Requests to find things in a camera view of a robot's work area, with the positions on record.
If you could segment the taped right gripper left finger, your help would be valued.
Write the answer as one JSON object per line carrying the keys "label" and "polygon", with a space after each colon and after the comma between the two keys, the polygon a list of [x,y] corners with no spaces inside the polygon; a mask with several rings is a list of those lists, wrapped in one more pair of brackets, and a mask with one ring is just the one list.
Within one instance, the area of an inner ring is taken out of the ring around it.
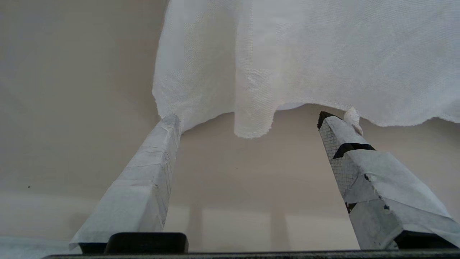
{"label": "taped right gripper left finger", "polygon": [[164,117],[69,243],[107,243],[123,232],[161,232],[166,222],[180,144],[180,120]]}

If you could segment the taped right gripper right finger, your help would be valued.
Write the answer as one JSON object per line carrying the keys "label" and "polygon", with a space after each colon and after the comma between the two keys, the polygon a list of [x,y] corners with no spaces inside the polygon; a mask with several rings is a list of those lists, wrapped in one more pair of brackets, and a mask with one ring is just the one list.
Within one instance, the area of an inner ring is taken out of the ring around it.
{"label": "taped right gripper right finger", "polygon": [[404,164],[331,113],[317,128],[361,249],[459,248],[459,223]]}

